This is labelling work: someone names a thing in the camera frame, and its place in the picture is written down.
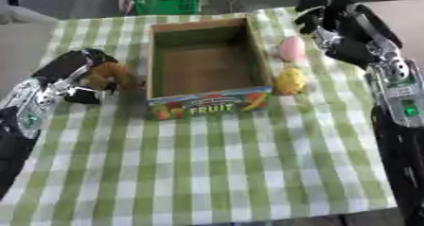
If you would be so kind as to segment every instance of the green crate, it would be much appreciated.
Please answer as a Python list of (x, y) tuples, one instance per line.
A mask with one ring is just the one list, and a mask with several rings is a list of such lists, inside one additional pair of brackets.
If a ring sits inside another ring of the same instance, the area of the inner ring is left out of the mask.
[(199, 0), (133, 0), (138, 15), (188, 15), (199, 13)]

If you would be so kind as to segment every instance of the open box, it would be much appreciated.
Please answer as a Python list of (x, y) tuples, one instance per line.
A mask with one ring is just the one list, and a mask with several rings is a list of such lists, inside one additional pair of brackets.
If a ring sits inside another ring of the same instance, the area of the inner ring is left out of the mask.
[(272, 92), (248, 18), (151, 27), (148, 117), (247, 112)]

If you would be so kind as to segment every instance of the yellow fruit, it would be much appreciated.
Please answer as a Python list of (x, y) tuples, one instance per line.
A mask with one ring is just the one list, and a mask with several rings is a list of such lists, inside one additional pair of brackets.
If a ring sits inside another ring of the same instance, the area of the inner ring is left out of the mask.
[(282, 95), (301, 93), (306, 85), (306, 78), (298, 68), (285, 68), (278, 76), (276, 87)]
[(171, 109), (170, 113), (172, 114), (178, 114), (178, 113), (183, 113), (184, 110), (183, 109)]

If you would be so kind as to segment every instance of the green checkered tablecloth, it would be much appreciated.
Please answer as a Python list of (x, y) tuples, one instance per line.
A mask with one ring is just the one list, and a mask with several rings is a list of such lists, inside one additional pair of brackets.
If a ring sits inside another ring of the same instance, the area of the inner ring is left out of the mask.
[[(297, 35), (292, 9), (252, 13), (274, 75), (276, 46)], [(242, 16), (144, 16), (58, 22), (42, 64), (104, 49), (145, 73), (156, 23)], [(63, 102), (3, 201), (0, 224), (170, 225), (345, 214), (395, 206), (368, 123), (362, 71), (305, 37), (309, 84), (255, 113), (143, 119), (143, 103)]]

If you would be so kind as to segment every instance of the robotic hand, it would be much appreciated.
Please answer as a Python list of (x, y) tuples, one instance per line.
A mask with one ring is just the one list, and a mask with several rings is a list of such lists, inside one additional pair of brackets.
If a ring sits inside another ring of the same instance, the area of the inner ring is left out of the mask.
[(372, 123), (407, 226), (424, 225), (424, 86), (402, 42), (371, 9), (349, 0), (301, 0), (295, 22), (326, 55), (366, 70)]
[[(0, 199), (22, 170), (43, 121), (62, 97), (68, 102), (99, 103), (100, 91), (79, 87), (79, 81), (106, 62), (117, 60), (95, 49), (70, 51), (18, 84), (0, 102)], [(113, 83), (107, 86), (111, 87), (115, 88)]]

